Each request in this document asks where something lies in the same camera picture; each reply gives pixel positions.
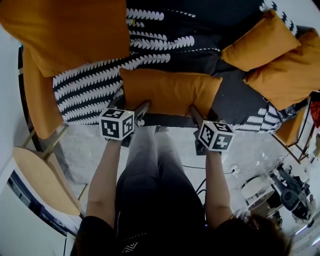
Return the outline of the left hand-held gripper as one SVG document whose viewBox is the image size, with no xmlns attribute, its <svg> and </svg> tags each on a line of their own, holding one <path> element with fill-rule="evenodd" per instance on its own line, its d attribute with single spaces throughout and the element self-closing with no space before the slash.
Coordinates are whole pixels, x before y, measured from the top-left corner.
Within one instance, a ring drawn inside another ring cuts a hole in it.
<svg viewBox="0 0 320 256">
<path fill-rule="evenodd" d="M 150 101 L 145 101 L 134 111 L 125 110 L 126 99 L 124 95 L 116 97 L 109 103 L 100 115 L 100 134 L 106 140 L 120 141 L 123 147 L 131 144 L 137 121 L 142 118 L 150 108 Z"/>
</svg>

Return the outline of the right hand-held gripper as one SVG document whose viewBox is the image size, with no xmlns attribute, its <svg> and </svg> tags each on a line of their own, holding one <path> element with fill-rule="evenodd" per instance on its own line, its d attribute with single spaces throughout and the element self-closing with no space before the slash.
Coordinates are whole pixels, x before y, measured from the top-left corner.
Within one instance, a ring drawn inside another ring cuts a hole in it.
<svg viewBox="0 0 320 256">
<path fill-rule="evenodd" d="M 227 152 L 233 142 L 235 133 L 229 124 L 219 122 L 219 116 L 212 108 L 209 109 L 207 120 L 192 105 L 190 115 L 198 130 L 195 135 L 195 153 L 204 156 L 206 150 L 211 152 Z"/>
</svg>

